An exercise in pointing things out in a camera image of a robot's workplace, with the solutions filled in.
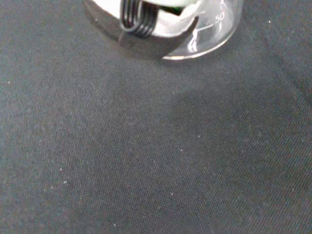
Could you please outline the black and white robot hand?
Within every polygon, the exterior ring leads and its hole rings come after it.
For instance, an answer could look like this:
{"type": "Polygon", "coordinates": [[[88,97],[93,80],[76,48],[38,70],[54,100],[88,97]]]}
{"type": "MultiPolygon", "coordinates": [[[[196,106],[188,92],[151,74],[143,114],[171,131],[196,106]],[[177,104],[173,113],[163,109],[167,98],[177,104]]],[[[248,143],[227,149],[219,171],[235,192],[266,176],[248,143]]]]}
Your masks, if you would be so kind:
{"type": "Polygon", "coordinates": [[[127,33],[173,38],[186,32],[199,15],[200,0],[93,0],[101,13],[127,33]]]}

